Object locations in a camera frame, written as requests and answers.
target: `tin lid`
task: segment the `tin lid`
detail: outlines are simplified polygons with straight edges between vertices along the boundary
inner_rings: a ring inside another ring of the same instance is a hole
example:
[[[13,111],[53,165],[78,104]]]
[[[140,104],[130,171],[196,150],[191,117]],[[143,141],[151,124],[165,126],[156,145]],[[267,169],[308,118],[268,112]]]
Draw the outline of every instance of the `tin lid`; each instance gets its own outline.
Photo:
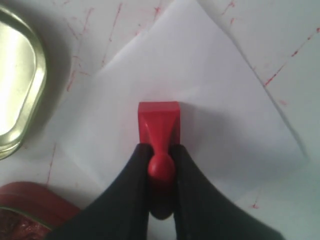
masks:
[[[47,62],[39,37],[0,5],[0,160],[21,145],[46,76]]]

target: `table surface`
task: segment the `table surface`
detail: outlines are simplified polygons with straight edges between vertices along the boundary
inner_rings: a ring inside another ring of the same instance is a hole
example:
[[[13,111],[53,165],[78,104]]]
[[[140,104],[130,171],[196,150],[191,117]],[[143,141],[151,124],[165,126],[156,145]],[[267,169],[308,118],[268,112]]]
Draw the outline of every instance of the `table surface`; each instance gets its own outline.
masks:
[[[36,128],[45,127],[73,89],[81,88],[129,41],[148,31],[172,1],[0,0],[21,12],[47,45],[50,91],[45,92]],[[238,46],[309,158],[304,168],[247,193],[236,204],[288,240],[316,240],[320,236],[320,1],[199,2]],[[0,163],[0,185],[33,181],[79,207],[87,206],[102,189],[59,144],[42,131],[30,132],[22,148]],[[174,239],[155,227],[173,231],[172,226],[154,219],[150,225],[157,239]]]

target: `paper sheet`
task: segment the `paper sheet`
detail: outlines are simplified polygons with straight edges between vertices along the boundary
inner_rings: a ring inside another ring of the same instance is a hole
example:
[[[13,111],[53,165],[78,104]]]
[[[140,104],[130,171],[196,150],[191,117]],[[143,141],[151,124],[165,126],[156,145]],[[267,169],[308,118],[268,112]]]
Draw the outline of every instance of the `paper sheet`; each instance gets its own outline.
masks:
[[[139,142],[140,101],[181,102],[181,143],[231,200],[305,163],[253,71],[193,0],[176,0],[71,94],[49,132],[102,187]]]

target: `white paper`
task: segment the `white paper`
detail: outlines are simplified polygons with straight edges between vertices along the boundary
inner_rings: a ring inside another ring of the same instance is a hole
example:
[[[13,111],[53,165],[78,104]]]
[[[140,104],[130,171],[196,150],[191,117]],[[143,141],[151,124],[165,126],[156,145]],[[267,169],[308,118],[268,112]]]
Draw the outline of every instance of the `white paper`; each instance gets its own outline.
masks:
[[[181,102],[181,143],[231,200],[306,162],[235,45],[192,0],[176,0],[71,94],[50,134],[103,187],[139,142],[141,101]]]

